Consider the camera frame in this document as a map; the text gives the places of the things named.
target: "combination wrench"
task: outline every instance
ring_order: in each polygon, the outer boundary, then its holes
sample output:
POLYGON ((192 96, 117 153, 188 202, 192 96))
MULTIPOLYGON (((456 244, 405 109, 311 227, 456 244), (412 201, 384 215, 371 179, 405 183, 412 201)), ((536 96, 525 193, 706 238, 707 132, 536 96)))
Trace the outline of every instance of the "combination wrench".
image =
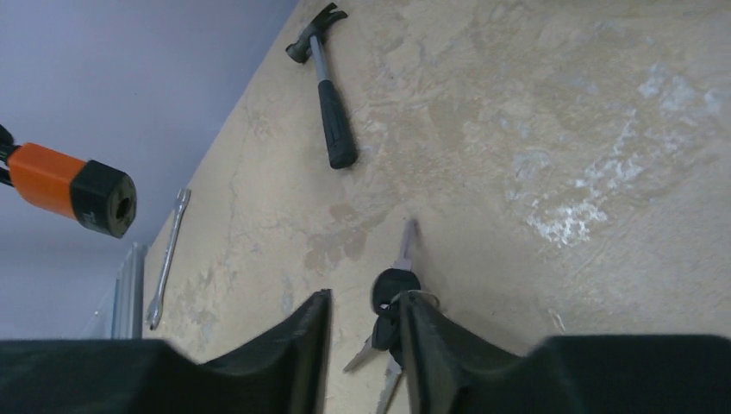
POLYGON ((147 315, 145 321, 149 325, 150 330, 156 330, 159 321, 162 318, 162 302, 165 296, 165 286, 167 285, 167 275, 170 273, 170 265, 172 264, 172 254, 175 251, 175 244, 178 242, 178 232, 180 231, 180 222, 183 220, 183 213, 188 207, 191 200, 191 190, 184 188, 178 192, 178 198, 175 200, 175 216, 172 219, 172 229, 170 230, 170 239, 165 249, 165 262, 160 271, 158 288, 155 291, 153 300, 147 307, 147 315))

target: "hammer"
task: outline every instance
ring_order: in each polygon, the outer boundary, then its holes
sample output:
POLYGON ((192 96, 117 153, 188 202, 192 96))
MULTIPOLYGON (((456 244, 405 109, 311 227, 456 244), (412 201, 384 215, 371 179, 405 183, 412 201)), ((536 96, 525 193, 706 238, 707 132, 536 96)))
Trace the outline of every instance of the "hammer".
POLYGON ((358 150, 355 147, 345 107, 333 81, 330 80, 328 65, 322 51, 325 31, 333 23, 347 17, 346 12, 335 10, 337 8, 335 3, 329 4, 304 29, 297 41, 287 47, 287 54, 297 63, 305 63, 310 55, 315 60, 325 144, 328 147, 330 166, 335 170, 347 168, 358 159, 358 150))

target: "key fob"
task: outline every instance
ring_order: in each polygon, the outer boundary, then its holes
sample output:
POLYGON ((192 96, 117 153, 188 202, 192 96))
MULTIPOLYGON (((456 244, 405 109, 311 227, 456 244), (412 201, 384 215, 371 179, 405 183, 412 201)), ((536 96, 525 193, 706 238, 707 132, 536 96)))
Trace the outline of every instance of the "key fob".
POLYGON ((373 324, 371 346, 381 351, 393 348, 401 337, 401 326, 398 319, 378 317, 373 324))
POLYGON ((393 357, 393 360, 398 364, 398 366, 403 369, 403 350, 401 348, 401 341, 398 341, 396 345, 389 348, 390 356, 393 357))
POLYGON ((377 315, 384 313, 400 292, 421 290, 422 284, 413 272, 388 268, 381 272, 371 288, 371 307, 377 315))

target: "gray wall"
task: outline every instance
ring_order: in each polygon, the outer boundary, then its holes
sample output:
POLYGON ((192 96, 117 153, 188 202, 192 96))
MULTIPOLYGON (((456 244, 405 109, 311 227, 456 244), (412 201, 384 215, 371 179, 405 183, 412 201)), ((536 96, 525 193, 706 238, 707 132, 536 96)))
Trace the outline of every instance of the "gray wall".
POLYGON ((125 171, 139 197, 119 241, 0 188, 0 338, 81 335, 296 3, 0 0, 0 123, 20 143, 125 171))

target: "key ring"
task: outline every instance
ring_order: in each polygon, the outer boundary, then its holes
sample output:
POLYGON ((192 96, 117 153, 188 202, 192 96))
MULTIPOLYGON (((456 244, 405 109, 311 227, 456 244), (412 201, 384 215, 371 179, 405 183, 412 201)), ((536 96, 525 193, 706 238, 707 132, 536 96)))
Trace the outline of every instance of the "key ring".
MULTIPOLYGON (((434 295, 433 293, 423 291, 421 289, 412 289, 410 291, 406 291, 406 293, 410 293, 410 292, 417 292, 417 293, 421 293, 421 295, 426 295, 426 296, 430 297, 432 300, 429 301, 429 303, 437 310, 439 309, 441 303, 439 301, 439 298, 437 298, 436 295, 434 295)), ((400 297, 401 297, 401 292, 397 293, 397 295, 394 296, 393 299, 390 300, 389 306, 393 305, 400 297)))

